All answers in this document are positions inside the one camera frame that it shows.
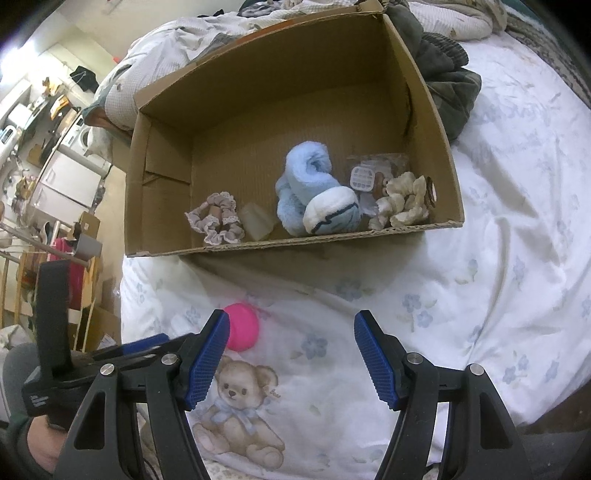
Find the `person left hand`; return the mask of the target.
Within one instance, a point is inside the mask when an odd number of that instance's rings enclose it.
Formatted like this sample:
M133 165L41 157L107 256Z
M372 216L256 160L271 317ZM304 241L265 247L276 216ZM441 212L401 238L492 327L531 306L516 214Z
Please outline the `person left hand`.
M68 433L55 428L47 416L32 419L27 433L27 447L31 457L44 471L53 474Z

